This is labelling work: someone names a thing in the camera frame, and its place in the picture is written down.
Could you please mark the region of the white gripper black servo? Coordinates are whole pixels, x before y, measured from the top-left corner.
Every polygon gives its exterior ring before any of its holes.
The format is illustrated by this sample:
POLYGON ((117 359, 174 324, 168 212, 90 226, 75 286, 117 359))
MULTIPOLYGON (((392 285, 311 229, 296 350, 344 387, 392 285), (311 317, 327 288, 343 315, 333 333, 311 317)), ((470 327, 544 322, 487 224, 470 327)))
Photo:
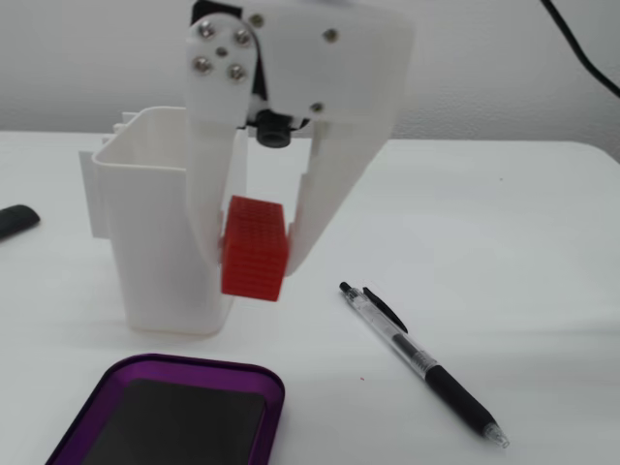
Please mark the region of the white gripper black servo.
POLYGON ((295 273, 388 141, 412 22, 357 1, 197 1, 186 36, 186 191, 192 231, 219 262, 222 202, 239 128, 258 113, 314 124, 289 228, 295 273))

